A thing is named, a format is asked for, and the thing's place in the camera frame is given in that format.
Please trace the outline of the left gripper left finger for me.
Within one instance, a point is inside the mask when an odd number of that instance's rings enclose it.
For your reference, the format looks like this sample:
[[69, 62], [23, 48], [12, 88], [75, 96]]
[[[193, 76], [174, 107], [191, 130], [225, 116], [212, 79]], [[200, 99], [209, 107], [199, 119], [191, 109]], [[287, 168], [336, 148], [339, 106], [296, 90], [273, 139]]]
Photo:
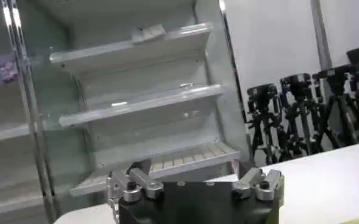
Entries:
[[164, 194], [164, 184], [144, 173], [139, 168], [129, 170], [128, 174], [114, 170], [107, 175], [108, 201], [122, 198], [126, 203], [136, 203], [143, 197], [158, 200]]

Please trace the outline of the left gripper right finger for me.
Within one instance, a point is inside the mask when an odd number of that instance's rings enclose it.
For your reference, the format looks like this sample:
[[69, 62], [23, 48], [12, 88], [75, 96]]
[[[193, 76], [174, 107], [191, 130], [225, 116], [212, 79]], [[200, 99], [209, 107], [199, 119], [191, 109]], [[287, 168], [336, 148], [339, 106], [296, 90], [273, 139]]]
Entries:
[[260, 201], [281, 199], [284, 176], [281, 171], [271, 169], [267, 174], [260, 168], [251, 168], [244, 176], [232, 183], [232, 195], [236, 199], [247, 199], [252, 194]]

